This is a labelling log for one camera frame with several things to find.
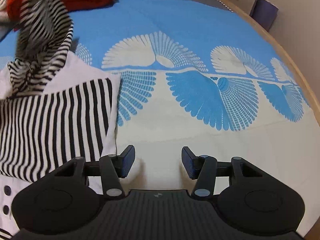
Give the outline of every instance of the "bedsheet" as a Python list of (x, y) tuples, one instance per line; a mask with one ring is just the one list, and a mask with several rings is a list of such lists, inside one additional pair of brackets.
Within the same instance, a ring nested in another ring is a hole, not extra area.
[[(118, 0), (70, 13), (75, 54), (121, 73), (116, 144), (136, 161), (124, 188), (191, 189), (181, 148), (230, 161), (241, 156), (304, 199), (304, 235), (320, 214), (320, 128), (292, 73), (236, 13), (190, 0)], [(0, 68), (16, 33), (0, 43)], [(95, 178), (90, 186), (100, 185)], [(228, 186), (217, 178), (215, 193)]]

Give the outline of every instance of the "wall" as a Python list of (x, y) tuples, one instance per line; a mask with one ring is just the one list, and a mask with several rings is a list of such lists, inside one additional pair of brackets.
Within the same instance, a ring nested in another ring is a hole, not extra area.
[[(320, 0), (268, 0), (279, 8), (269, 33), (297, 64), (320, 100)], [(250, 13), (254, 0), (234, 0)]]

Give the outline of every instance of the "blue fabric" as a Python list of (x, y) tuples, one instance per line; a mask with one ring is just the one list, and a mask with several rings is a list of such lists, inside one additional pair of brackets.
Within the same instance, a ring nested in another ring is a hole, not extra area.
[[(302, 118), (307, 101), (292, 73), (236, 13), (190, 0), (118, 0), (70, 16), (76, 54), (123, 73), (119, 126), (152, 97), (159, 71), (180, 106), (217, 130), (249, 127), (261, 100), (257, 90), (286, 119)], [(14, 55), (15, 39), (10, 33), (0, 43), (0, 59)]]

